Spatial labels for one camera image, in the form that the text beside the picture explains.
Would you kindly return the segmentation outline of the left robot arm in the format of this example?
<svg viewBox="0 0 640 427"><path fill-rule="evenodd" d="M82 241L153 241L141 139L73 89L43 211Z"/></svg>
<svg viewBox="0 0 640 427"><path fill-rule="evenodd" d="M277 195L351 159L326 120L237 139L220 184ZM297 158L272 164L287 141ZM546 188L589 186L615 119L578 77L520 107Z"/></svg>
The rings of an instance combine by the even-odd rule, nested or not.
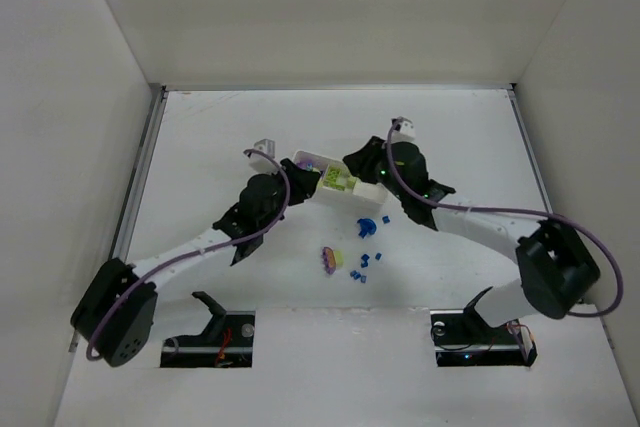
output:
<svg viewBox="0 0 640 427"><path fill-rule="evenodd" d="M238 201L193 239L131 264L112 258L99 268L70 319L87 342L88 360L119 367L149 339L196 335L208 327L218 305L205 283L248 258L286 208L316 192L320 173L289 159L272 167L250 177Z"/></svg>

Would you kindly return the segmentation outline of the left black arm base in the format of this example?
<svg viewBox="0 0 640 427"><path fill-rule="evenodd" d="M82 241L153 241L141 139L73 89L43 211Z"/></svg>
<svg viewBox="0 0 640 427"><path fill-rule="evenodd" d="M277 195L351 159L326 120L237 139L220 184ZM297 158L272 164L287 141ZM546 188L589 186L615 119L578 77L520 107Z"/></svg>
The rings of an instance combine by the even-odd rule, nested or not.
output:
<svg viewBox="0 0 640 427"><path fill-rule="evenodd" d="M227 310L204 291L193 292L192 297L205 306L206 323L194 333L164 340L159 367L251 368L256 312Z"/></svg>

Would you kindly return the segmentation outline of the green lego brick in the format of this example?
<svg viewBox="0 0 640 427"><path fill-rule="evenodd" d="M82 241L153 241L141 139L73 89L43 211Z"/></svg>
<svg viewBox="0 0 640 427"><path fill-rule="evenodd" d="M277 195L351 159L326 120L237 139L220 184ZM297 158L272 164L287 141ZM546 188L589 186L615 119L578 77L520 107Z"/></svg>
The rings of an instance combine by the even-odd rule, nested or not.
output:
<svg viewBox="0 0 640 427"><path fill-rule="evenodd" d="M338 192L352 191L355 183L355 177L353 177L347 170L335 165L329 165L324 171L322 178L322 185L325 188Z"/></svg>

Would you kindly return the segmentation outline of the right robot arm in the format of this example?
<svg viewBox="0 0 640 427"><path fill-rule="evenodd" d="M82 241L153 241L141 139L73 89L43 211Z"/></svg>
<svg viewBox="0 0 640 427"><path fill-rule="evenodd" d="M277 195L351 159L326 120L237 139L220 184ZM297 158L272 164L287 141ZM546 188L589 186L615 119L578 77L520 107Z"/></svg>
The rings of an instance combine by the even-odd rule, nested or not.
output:
<svg viewBox="0 0 640 427"><path fill-rule="evenodd" d="M460 322L468 332L486 332L536 313L562 319L600 277L573 227L476 211L454 188L430 178L424 155L410 142L387 144L372 137L343 161L358 180L383 185L416 224L463 237L517 266L515 280L484 289L464 307Z"/></svg>

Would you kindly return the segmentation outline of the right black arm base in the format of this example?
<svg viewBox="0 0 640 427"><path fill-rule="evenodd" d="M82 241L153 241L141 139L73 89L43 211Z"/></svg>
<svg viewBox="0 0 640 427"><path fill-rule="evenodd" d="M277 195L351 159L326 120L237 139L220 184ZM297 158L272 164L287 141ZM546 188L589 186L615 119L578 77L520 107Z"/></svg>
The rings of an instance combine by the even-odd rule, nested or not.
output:
<svg viewBox="0 0 640 427"><path fill-rule="evenodd" d="M463 309L430 312L429 334L438 367L533 366L538 349L528 326L514 319L490 327L474 310L489 291L481 291Z"/></svg>

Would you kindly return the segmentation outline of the blue arch lego piece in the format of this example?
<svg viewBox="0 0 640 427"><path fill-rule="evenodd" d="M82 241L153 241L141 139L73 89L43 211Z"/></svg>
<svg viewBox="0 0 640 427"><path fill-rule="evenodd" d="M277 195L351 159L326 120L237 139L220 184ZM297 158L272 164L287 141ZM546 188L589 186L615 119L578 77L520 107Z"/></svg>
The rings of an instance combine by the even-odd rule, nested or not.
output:
<svg viewBox="0 0 640 427"><path fill-rule="evenodd" d="M377 225L371 218L360 218L357 220L357 225L359 228L358 236L360 238L373 236L377 231Z"/></svg>

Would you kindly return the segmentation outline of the purple lego brick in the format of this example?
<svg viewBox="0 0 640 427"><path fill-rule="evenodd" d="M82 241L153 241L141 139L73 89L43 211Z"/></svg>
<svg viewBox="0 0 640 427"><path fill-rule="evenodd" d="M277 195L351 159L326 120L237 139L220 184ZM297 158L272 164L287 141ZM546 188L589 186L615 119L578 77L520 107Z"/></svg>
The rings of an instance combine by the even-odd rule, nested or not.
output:
<svg viewBox="0 0 640 427"><path fill-rule="evenodd" d="M314 162L307 158L299 160L296 165L305 171L314 171L316 169Z"/></svg>

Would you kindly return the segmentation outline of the purple flower green lego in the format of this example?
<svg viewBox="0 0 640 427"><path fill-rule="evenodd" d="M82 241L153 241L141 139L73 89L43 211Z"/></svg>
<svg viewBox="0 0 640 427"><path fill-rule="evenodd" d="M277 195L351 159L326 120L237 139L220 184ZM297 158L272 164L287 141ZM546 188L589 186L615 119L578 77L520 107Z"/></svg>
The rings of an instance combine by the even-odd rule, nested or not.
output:
<svg viewBox="0 0 640 427"><path fill-rule="evenodd" d="M321 248L321 261L323 270L327 275L333 275L344 265L342 252L328 246Z"/></svg>

